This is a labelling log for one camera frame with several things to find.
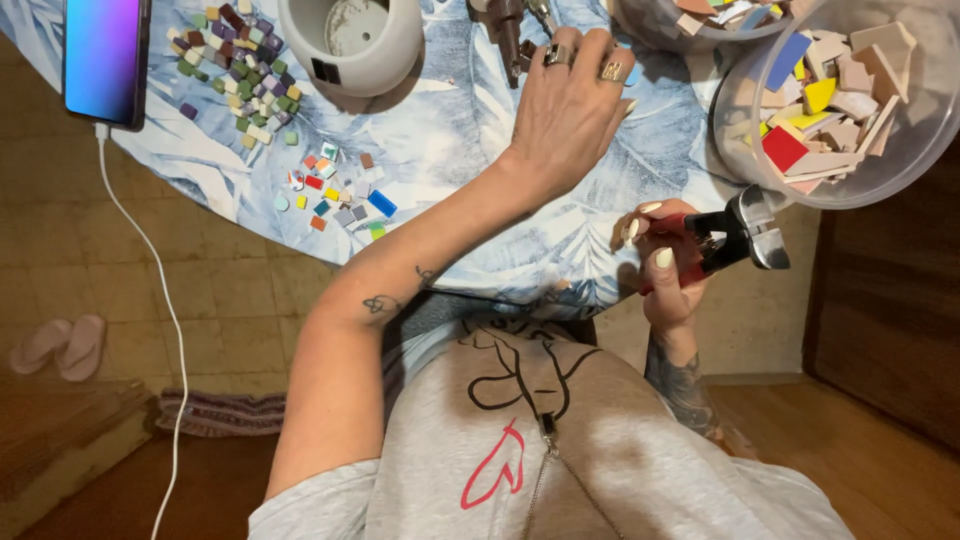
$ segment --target chain necklace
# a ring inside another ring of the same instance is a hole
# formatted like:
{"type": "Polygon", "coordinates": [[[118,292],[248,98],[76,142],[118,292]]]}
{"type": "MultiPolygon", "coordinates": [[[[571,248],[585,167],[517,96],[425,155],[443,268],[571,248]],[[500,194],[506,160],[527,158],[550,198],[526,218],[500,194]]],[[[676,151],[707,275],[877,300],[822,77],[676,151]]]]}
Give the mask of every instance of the chain necklace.
{"type": "Polygon", "coordinates": [[[584,495],[587,496],[587,499],[590,501],[590,504],[593,505],[593,509],[600,514],[600,517],[603,518],[603,521],[607,522],[607,525],[613,529],[613,532],[616,533],[616,537],[620,540],[626,540],[623,534],[620,532],[620,529],[613,524],[613,521],[607,516],[607,513],[603,511],[603,508],[600,507],[600,503],[590,495],[587,485],[584,484],[584,481],[573,471],[573,467],[570,467],[570,464],[567,463],[566,459],[560,455],[560,450],[557,448],[557,424],[554,422],[553,414],[547,412],[540,415],[537,418],[538,423],[540,424],[540,436],[543,437],[543,442],[546,443],[546,452],[543,453],[543,463],[540,464],[540,474],[537,476],[537,485],[534,487],[534,498],[530,501],[530,510],[527,512],[527,523],[523,526],[523,540],[529,540],[530,538],[530,525],[533,523],[534,519],[534,508],[537,506],[537,495],[540,494],[540,485],[543,483],[543,474],[546,472],[547,463],[551,459],[559,459],[561,463],[566,467],[566,470],[570,472],[570,475],[573,476],[573,479],[577,480],[577,485],[580,486],[581,491],[584,492],[584,495]]]}

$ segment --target table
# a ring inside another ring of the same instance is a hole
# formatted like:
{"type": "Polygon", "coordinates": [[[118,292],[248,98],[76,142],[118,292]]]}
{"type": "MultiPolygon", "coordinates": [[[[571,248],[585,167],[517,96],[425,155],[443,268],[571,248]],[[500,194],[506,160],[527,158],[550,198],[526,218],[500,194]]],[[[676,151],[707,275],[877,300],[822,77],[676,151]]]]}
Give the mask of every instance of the table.
{"type": "MultiPolygon", "coordinates": [[[[112,138],[187,197],[255,233],[342,265],[371,243],[367,223],[380,220],[387,231],[395,229],[479,174],[510,141],[520,90],[507,86],[487,28],[468,19],[464,0],[420,0],[426,53],[418,77],[369,99],[329,99],[301,83],[302,109],[287,128],[300,134],[300,145],[277,140],[247,150],[226,100],[209,83],[181,76],[165,37],[168,28],[184,28],[191,14],[220,3],[154,2],[145,127],[136,134],[114,130],[112,138]],[[199,109],[196,121],[178,112],[183,101],[199,109]],[[319,153],[325,140],[343,152],[342,179],[359,178],[359,155],[372,154],[384,172],[375,187],[398,206],[392,218],[367,205],[371,218],[347,228],[331,221],[321,233],[308,225],[313,205],[274,208],[278,193],[291,194],[286,172],[308,153],[319,153]]],[[[276,0],[254,5],[257,16],[276,22],[276,0]]],[[[558,0],[551,7],[561,25],[584,32],[610,26],[607,7],[597,0],[558,0]]],[[[0,30],[55,88],[62,8],[63,0],[0,2],[0,30]]],[[[532,15],[520,30],[536,43],[548,40],[532,15]]],[[[276,31],[283,36],[278,25],[276,31]]],[[[667,197],[704,211],[723,207],[736,188],[708,144],[708,107],[726,67],[718,65],[724,56],[684,59],[639,44],[634,52],[642,76],[624,96],[639,102],[607,155],[571,193],[451,266],[437,289],[494,299],[506,312],[589,317],[629,294],[623,283],[639,267],[636,250],[611,252],[624,213],[667,197]]],[[[286,46],[280,57],[296,79],[307,80],[286,46]]],[[[211,77],[222,73],[204,65],[211,77]]]]}

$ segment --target charging cable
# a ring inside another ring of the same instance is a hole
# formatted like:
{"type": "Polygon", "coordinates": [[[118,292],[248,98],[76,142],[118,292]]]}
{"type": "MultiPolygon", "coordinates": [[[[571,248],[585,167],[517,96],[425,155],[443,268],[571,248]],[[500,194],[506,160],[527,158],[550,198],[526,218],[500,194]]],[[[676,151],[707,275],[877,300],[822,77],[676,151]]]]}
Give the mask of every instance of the charging cable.
{"type": "Polygon", "coordinates": [[[156,249],[154,249],[153,242],[150,241],[150,238],[147,237],[146,233],[143,232],[143,229],[140,229],[140,226],[133,221],[133,218],[127,213],[127,209],[123,208],[123,205],[120,204],[120,201],[117,200],[116,195],[113,194],[113,189],[110,188],[110,180],[107,179],[107,160],[104,156],[104,145],[107,142],[107,139],[110,138],[110,126],[106,124],[96,124],[96,134],[97,142],[100,145],[100,172],[104,175],[104,186],[107,188],[107,193],[110,196],[110,199],[113,199],[113,203],[120,209],[121,212],[130,220],[133,228],[136,229],[140,236],[143,237],[143,241],[147,242],[147,247],[150,248],[150,252],[154,254],[156,259],[156,267],[160,271],[160,284],[163,286],[163,297],[167,301],[167,307],[170,309],[170,316],[174,319],[174,326],[177,328],[177,341],[180,343],[180,375],[183,377],[183,400],[180,401],[180,410],[177,411],[177,422],[174,425],[174,467],[173,472],[170,474],[170,485],[167,486],[167,493],[163,496],[163,503],[160,504],[160,510],[156,513],[156,521],[154,521],[154,532],[150,535],[150,540],[156,540],[156,532],[160,529],[160,520],[163,519],[163,511],[167,508],[167,503],[170,501],[170,494],[174,491],[174,484],[177,483],[177,464],[178,464],[178,451],[177,448],[180,442],[180,420],[183,418],[183,410],[186,408],[186,398],[187,398],[187,383],[186,383],[186,362],[183,360],[183,332],[180,331],[180,321],[177,320],[177,314],[174,312],[174,305],[170,302],[170,291],[167,290],[167,279],[163,275],[163,262],[160,261],[160,255],[156,254],[156,249]]]}

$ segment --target gold ring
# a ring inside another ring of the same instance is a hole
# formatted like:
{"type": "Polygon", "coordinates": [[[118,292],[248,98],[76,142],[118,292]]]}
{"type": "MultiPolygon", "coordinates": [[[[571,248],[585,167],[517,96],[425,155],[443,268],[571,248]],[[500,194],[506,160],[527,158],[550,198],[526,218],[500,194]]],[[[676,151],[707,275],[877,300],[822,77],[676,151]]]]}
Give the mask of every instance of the gold ring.
{"type": "Polygon", "coordinates": [[[570,49],[567,49],[560,43],[551,44],[547,50],[546,54],[543,55],[543,66],[549,67],[555,63],[565,64],[567,67],[573,65],[574,55],[570,49]]]}
{"type": "Polygon", "coordinates": [[[603,67],[598,77],[601,81],[610,81],[612,83],[626,83],[629,72],[623,69],[623,63],[619,61],[608,61],[603,67]]]}

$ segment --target flip-flop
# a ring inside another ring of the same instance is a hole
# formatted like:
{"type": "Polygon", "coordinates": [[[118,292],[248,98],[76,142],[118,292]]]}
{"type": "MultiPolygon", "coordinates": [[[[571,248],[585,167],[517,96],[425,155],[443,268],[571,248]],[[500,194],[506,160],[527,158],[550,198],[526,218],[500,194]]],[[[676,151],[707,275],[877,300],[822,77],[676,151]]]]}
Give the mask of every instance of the flip-flop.
{"type": "Polygon", "coordinates": [[[60,376],[71,382],[89,379],[100,368],[104,355],[107,321],[99,315],[84,315],[73,324],[73,337],[66,351],[57,357],[60,376]]]}
{"type": "Polygon", "coordinates": [[[55,319],[37,328],[13,347],[10,368],[20,375],[39,371],[53,356],[61,356],[70,341],[73,325],[55,319]]]}

